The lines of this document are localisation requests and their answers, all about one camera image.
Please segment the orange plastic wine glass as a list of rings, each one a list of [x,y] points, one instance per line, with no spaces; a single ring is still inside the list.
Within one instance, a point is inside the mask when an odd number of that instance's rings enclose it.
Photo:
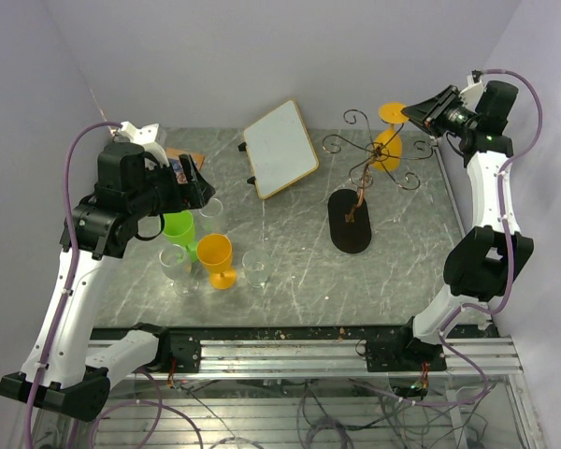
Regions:
[[[198,242],[196,254],[215,289],[226,290],[234,285],[237,273],[233,268],[233,246],[227,236],[206,235]]]

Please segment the clear ribbed glass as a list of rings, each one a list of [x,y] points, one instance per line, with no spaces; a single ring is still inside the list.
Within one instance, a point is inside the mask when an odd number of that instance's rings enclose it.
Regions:
[[[269,255],[258,249],[247,251],[243,255],[242,266],[247,282],[253,287],[263,287],[272,269]]]

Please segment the clear wine glass front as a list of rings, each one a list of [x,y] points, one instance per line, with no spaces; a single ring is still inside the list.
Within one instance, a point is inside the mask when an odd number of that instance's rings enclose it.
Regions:
[[[179,297],[187,297],[196,292],[199,282],[194,275],[191,257],[185,248],[179,245],[166,246],[159,253],[159,262]]]

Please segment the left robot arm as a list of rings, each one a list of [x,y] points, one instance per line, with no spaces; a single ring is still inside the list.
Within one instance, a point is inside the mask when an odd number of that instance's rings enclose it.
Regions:
[[[1,379],[0,396],[91,422],[127,375],[168,367],[171,337],[164,327],[138,323],[94,355],[88,345],[108,279],[128,242],[140,237],[140,220],[201,209],[215,193],[190,154],[180,154],[178,163],[184,182],[166,159],[134,143],[109,143],[98,155],[93,192],[65,225],[75,231],[60,239],[58,279],[40,334],[22,367]]]

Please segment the green plastic wine glass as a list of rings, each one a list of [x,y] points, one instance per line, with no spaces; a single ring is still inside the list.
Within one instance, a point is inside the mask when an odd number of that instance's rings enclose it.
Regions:
[[[178,245],[186,250],[192,262],[197,261],[197,240],[194,216],[188,210],[164,215],[165,238],[174,245]]]

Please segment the clear wine glass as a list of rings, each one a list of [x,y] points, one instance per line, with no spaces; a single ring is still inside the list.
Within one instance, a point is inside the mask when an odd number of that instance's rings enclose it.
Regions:
[[[220,199],[213,197],[198,213],[200,224],[207,233],[224,233],[225,216],[223,203]]]
[[[191,257],[185,248],[179,245],[166,246],[159,253],[159,262],[179,297],[187,297],[196,292],[199,282],[194,275]]]

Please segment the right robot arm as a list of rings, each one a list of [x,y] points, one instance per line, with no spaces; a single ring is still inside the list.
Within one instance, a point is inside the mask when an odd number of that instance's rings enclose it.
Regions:
[[[464,90],[450,86],[401,112],[433,138],[454,135],[470,180],[472,227],[449,253],[444,285],[399,331],[397,365],[416,369],[431,361],[462,311],[481,311],[493,297],[506,298],[534,250],[512,207],[513,145],[504,134],[518,89],[504,81],[475,81]]]

